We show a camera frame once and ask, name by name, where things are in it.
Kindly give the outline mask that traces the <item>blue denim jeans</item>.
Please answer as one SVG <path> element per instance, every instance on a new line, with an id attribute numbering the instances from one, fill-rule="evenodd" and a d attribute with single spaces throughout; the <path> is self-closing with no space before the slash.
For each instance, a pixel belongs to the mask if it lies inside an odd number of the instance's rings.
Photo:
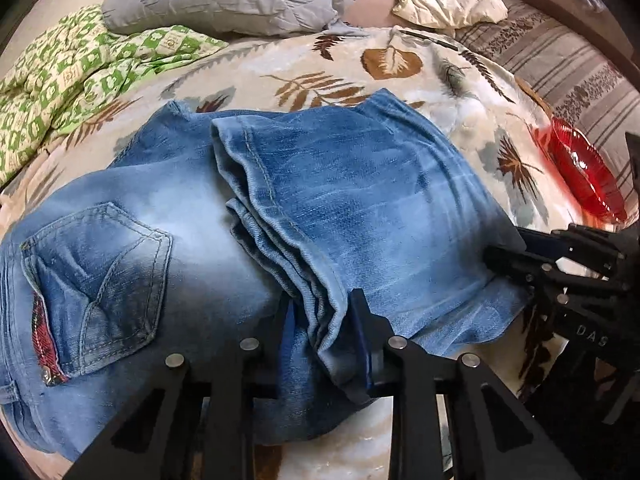
<path id="1" fill-rule="evenodd" d="M 489 245 L 523 241 L 446 136 L 386 90 L 296 113 L 170 102 L 3 237 L 2 412 L 76 460 L 167 356 L 209 363 L 289 294 L 281 392 L 257 403 L 256 439 L 321 436 L 359 408 L 348 294 L 449 356 L 524 307 L 484 265 Z"/>

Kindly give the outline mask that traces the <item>red glass bowl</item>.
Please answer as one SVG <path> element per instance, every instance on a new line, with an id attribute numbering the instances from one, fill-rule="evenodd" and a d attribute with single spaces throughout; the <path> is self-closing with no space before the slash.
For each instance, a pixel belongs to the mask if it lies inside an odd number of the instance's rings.
<path id="1" fill-rule="evenodd" d="M 616 179 L 580 130 L 552 116 L 544 149 L 585 211 L 612 224 L 627 220 L 625 201 Z"/>

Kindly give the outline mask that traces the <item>striped brown bedsheet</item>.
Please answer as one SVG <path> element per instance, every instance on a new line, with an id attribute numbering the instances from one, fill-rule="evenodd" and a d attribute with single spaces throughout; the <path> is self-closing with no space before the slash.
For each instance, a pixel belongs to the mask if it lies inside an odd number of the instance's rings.
<path id="1" fill-rule="evenodd" d="M 529 84 L 578 128 L 616 177 L 628 216 L 638 210 L 625 134 L 639 132 L 639 91 L 584 37 L 522 0 L 502 0 L 508 17 L 454 33 L 460 44 Z"/>

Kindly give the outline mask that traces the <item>beige leaf-print fleece blanket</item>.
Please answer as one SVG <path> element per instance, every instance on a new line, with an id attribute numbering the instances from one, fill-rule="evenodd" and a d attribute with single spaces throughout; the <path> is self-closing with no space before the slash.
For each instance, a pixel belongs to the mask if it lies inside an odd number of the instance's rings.
<path id="1" fill-rule="evenodd" d="M 77 460 L 180 353 L 207 366 L 296 299 L 256 438 L 285 479 L 383 479 L 390 401 L 354 402 L 347 297 L 438 356 L 510 333 L 527 294 L 489 244 L 591 223 L 542 108 L 439 34 L 243 41 L 140 82 L 1 199 L 1 425 Z"/>

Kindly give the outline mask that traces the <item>pink bolster pillow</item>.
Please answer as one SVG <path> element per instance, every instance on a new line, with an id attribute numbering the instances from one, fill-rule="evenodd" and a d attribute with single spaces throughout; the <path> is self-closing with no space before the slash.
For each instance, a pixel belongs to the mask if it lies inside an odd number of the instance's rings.
<path id="1" fill-rule="evenodd" d="M 355 0 L 343 14 L 343 21 L 357 27 L 390 27 L 401 24 L 393 14 L 396 0 Z"/>

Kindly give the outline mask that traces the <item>green patterned quilt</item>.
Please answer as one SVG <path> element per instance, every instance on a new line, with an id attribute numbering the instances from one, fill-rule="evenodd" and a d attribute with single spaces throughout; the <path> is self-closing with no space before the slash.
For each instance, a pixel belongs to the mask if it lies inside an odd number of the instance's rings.
<path id="1" fill-rule="evenodd" d="M 64 16 L 1 79 L 1 183 L 47 140 L 72 132 L 134 84 L 227 46 L 182 25 L 115 34 L 97 4 Z"/>

